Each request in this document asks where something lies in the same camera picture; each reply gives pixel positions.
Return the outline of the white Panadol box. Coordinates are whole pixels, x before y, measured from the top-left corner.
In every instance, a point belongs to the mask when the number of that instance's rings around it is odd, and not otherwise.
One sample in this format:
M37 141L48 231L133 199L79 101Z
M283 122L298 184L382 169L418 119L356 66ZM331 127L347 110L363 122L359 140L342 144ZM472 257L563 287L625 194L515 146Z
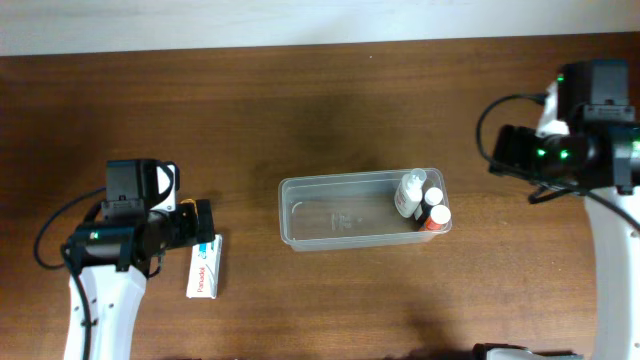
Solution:
M216 234L212 242L192 247L186 296L216 299L218 293L223 237Z

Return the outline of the dark bottle white cap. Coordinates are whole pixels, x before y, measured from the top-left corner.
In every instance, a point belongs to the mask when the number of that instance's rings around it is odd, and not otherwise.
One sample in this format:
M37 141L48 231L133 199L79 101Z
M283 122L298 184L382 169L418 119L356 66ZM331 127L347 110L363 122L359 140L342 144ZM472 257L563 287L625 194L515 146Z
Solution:
M444 198L444 193L438 187L430 187L424 192L423 198L414 211L414 219L422 225L429 217L431 210L439 205Z

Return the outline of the orange bottle white cap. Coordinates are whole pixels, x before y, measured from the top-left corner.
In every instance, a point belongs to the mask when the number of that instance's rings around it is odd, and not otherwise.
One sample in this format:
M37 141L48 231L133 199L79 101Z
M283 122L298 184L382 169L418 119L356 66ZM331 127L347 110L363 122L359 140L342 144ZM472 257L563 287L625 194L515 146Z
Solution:
M451 211L445 205L436 205L430 212L429 216L422 224L421 231L436 231L440 230L443 226L449 223L451 220Z

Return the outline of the white spray bottle clear cap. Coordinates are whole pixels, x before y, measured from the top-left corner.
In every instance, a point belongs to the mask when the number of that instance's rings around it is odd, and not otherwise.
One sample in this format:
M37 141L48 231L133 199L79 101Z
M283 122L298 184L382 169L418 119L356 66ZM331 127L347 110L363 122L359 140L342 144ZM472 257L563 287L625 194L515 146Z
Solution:
M420 168L412 169L402 176L394 195L394 204L402 217L409 218L422 201L426 180L426 171Z

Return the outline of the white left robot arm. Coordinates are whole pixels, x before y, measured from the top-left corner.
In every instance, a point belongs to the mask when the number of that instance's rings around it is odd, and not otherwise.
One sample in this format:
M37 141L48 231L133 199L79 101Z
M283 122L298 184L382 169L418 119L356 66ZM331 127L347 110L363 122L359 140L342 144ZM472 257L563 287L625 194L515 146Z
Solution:
M147 218L86 222L61 255L70 273L66 359L128 359L147 282L169 250L188 248L186 296L215 299L223 237L214 232L211 204L185 200Z

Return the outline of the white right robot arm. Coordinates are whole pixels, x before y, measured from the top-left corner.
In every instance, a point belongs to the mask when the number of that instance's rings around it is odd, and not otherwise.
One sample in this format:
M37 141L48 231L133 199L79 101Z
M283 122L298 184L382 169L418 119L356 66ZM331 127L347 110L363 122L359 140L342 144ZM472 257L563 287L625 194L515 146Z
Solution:
M628 82L561 72L537 128L504 126L490 172L525 180L532 204L572 194L585 200L596 259L596 359L639 356L639 124Z

